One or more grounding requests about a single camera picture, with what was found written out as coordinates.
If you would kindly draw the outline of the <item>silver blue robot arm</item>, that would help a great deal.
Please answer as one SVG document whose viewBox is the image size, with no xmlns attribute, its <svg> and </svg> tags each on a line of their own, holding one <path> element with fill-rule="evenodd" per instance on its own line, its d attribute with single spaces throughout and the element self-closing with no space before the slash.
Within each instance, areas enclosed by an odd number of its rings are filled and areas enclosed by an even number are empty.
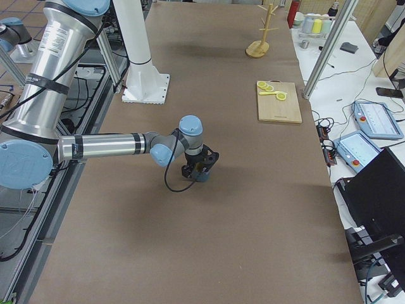
<svg viewBox="0 0 405 304">
<path fill-rule="evenodd" d="M 125 102 L 165 102 L 170 82 L 153 65 L 142 8 L 137 1 L 46 1 L 47 25 L 18 104 L 1 125 L 1 185 L 28 189 L 66 160 L 150 154 L 168 168 L 180 155 L 182 175 L 205 182 L 218 155 L 203 143 L 203 126 L 183 117 L 168 136 L 156 132 L 60 136 L 56 126 L 85 44 L 101 38 L 102 19 L 114 7 L 129 60 Z"/>
<path fill-rule="evenodd" d="M 7 53 L 17 45 L 24 45 L 32 41 L 32 36 L 17 17 L 1 19 L 1 47 Z"/>
</svg>

